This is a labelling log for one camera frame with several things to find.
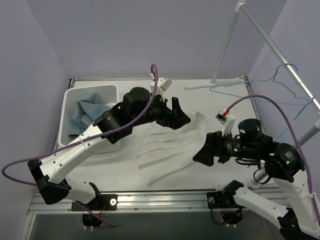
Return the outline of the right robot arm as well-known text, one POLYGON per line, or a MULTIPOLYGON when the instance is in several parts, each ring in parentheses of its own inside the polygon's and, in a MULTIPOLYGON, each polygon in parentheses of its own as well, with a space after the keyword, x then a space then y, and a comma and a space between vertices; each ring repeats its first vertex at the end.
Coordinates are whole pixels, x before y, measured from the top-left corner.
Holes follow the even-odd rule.
POLYGON ((265 135, 258 119, 241 121, 238 130, 236 136, 221 131, 208 133, 193 161, 211 167, 214 158, 221 164, 234 158, 241 165, 256 166, 281 188, 290 206, 275 203, 232 180, 222 190, 207 195, 213 198, 208 207, 247 208, 274 224, 286 240, 318 240, 320 224, 315 207, 320 202, 309 192, 307 166, 297 149, 265 135))

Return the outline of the light blue denim skirt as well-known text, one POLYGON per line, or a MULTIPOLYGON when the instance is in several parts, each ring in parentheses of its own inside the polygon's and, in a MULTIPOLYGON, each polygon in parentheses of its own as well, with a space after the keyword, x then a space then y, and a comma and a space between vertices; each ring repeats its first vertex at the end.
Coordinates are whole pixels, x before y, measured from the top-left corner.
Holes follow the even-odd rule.
POLYGON ((76 114, 69 120, 68 136, 74 140, 111 107, 97 92, 90 92, 76 102, 76 114))

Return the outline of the white shirt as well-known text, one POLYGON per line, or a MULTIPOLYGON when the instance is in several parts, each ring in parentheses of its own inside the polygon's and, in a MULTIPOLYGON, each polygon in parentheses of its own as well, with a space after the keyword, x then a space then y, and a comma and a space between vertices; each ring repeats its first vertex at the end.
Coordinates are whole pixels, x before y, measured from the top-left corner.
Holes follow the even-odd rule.
POLYGON ((137 166, 147 185, 193 164, 192 158, 204 146, 205 116, 188 111, 190 123, 173 130, 152 123, 136 153, 137 166))

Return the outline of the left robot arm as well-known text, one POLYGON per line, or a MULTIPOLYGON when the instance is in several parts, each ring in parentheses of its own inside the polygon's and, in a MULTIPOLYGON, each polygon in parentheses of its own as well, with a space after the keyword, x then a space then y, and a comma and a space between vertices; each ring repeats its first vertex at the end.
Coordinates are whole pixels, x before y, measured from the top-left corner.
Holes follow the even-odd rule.
POLYGON ((190 123, 177 97, 167 99, 150 93, 143 87, 127 92, 122 102, 99 116, 76 140, 48 157, 30 160, 27 165, 36 186, 47 205, 63 199, 80 202, 95 210, 102 202, 102 194, 92 182, 77 182, 68 174, 86 159, 129 136, 136 126, 156 122, 173 130, 190 123))

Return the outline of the blue wire skirt hanger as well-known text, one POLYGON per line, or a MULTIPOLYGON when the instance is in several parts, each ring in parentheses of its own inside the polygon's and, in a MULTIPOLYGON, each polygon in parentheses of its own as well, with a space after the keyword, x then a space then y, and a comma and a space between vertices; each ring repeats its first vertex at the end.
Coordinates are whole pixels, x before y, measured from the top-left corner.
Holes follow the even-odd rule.
POLYGON ((218 91, 218 90, 216 90, 216 88, 229 88, 231 86, 236 86, 236 85, 246 85, 247 86, 247 85, 250 85, 251 83, 255 83, 255 82, 273 83, 273 84, 280 85, 280 86, 284 87, 289 93, 291 93, 293 95, 293 97, 295 99, 304 100, 306 106, 309 105, 317 97, 317 95, 314 95, 310 99, 307 97, 298 96, 297 93, 295 91, 293 91, 291 88, 289 88, 284 82, 277 80, 277 76, 279 74, 280 68, 286 67, 286 66, 291 66, 291 67, 293 66, 295 70, 298 70, 297 66, 293 63, 283 63, 283 64, 280 64, 276 67, 274 74, 269 79, 247 79, 247 80, 240 80, 239 82, 236 82, 236 83, 227 83, 227 84, 222 84, 222 85, 217 85, 217 86, 212 85, 209 87, 209 90, 213 93, 222 94, 222 95, 226 95, 226 96, 230 96, 230 97, 241 98, 241 96, 239 96, 239 95, 218 91))

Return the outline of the blue wire shirt hanger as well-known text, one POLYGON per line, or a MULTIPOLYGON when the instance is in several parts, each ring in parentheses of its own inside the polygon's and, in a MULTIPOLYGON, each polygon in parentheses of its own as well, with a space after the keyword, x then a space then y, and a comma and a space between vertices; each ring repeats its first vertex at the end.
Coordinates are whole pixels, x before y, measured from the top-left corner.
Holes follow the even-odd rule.
MULTIPOLYGON (((296 116, 290 121, 290 124, 293 125, 293 123, 296 121, 296 119, 302 114, 302 112, 305 110, 305 108, 311 104, 311 102, 316 98, 317 95, 313 96, 296 114, 296 116)), ((289 130, 289 127, 287 126, 277 137, 276 137, 276 141, 278 141, 280 139, 280 137, 282 137, 286 131, 289 130)))

